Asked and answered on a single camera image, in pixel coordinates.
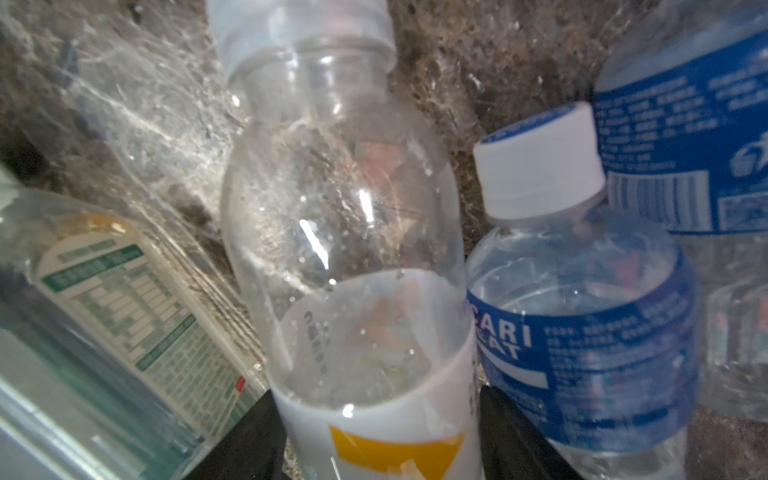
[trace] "orange label stripe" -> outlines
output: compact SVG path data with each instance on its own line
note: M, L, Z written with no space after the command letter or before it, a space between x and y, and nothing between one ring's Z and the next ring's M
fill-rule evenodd
M414 474L442 480L464 442L464 433L430 443L388 443L365 439L334 427L331 437L339 458L375 472Z

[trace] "bottle shoulder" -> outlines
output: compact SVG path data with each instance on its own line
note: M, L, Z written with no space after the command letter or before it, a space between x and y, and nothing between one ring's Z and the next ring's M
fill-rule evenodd
M236 270L258 259L262 271L294 272L302 288L408 267L465 285L448 153L397 102L329 122L251 125L233 151L222 223Z
M138 233L131 221L63 195L18 188L9 198L5 207L0 208L0 251L5 259L18 260L24 257L22 252L44 250L51 243L75 234Z
M538 314L573 293L580 303L571 313L584 313L650 292L669 277L679 255L659 225L597 207L579 221L495 228L468 258L468 286L486 303ZM536 296L560 300L532 301Z
M768 29L759 0L670 0L630 27L595 84L610 91L720 50Z

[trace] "white bottle cap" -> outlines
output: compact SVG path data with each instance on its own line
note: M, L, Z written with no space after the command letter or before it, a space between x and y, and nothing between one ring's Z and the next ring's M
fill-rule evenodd
M592 107L583 101L502 128L473 151L485 213L492 219L567 210L605 185Z
M351 38L380 43L392 52L389 67L395 65L395 34L386 0L207 0L206 4L227 79L263 51Z

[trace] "black object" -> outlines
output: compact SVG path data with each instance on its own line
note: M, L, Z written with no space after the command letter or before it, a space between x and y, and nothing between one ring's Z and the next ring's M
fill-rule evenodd
M291 480L283 474L286 431L266 392L184 480Z
M501 390L480 390L486 480L584 480Z

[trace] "water bottle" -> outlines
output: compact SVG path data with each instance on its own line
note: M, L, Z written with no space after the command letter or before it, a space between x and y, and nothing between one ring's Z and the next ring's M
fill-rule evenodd
M603 204L589 104L475 146L495 225L469 256L482 364L584 477L684 480L696 282L656 223Z
M477 480L458 193L438 139L388 92L386 1L207 7L253 113L223 238L305 478Z
M665 0L595 86L608 198L702 277L699 402L768 421L768 5Z
M0 164L1 477L181 478L255 403L152 248Z

